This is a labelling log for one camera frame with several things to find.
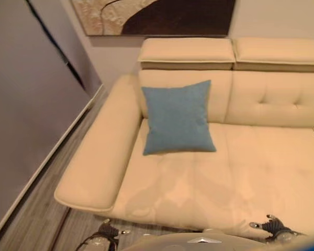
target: sofa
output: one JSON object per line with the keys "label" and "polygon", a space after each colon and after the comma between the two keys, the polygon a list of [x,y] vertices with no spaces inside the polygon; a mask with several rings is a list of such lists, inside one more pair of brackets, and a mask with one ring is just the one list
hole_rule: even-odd
{"label": "sofa", "polygon": [[[71,159],[55,199],[68,207],[193,230],[268,237],[273,214],[314,234],[314,39],[152,38],[122,76]],[[141,87],[211,80],[216,152],[144,156]]]}

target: wall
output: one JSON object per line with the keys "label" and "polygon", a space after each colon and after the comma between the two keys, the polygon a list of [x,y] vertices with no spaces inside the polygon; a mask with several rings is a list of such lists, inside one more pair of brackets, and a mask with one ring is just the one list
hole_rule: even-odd
{"label": "wall", "polygon": [[77,70],[86,92],[93,97],[101,85],[100,79],[60,1],[31,0],[31,2],[57,44]]}
{"label": "wall", "polygon": [[0,0],[0,227],[88,102],[25,1]]}
{"label": "wall", "polygon": [[314,38],[314,0],[238,0],[229,36]]}
{"label": "wall", "polygon": [[107,90],[111,89],[120,75],[137,72],[139,67],[136,60],[144,41],[143,37],[87,37],[74,12],[71,0],[61,2]]}
{"label": "wall", "polygon": [[[79,39],[109,90],[122,74],[138,70],[143,37],[87,37],[71,5],[61,0]],[[229,36],[314,38],[314,0],[237,0]]]}

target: gray laminate floor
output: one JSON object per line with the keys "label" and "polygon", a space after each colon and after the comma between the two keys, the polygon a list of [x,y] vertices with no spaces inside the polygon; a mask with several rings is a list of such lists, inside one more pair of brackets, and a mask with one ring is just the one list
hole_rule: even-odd
{"label": "gray laminate floor", "polygon": [[[43,251],[50,250],[56,231],[67,208],[58,204],[53,192],[69,160],[79,146],[82,138],[94,121],[105,99],[100,92],[93,107],[82,118],[68,138],[49,161],[29,195],[23,200],[15,217],[10,221],[0,239],[0,251]],[[59,234],[53,250],[71,251],[86,237],[97,231],[104,218],[89,213],[71,210]],[[113,220],[113,226],[120,230],[131,230],[130,234],[120,237],[119,250],[130,246],[143,234],[155,235],[184,232],[167,227],[133,224]]]}

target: painting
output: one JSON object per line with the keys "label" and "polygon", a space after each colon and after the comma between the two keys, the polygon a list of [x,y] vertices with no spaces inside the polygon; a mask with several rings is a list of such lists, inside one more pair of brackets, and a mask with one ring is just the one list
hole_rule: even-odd
{"label": "painting", "polygon": [[71,0],[88,36],[228,35],[235,0]]}

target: throw pillow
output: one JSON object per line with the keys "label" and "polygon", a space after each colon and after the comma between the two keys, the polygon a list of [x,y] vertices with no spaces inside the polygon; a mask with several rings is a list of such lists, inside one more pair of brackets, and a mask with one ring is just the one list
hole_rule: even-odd
{"label": "throw pillow", "polygon": [[142,87],[149,115],[144,155],[216,151],[207,124],[209,88],[210,80],[181,88]]}

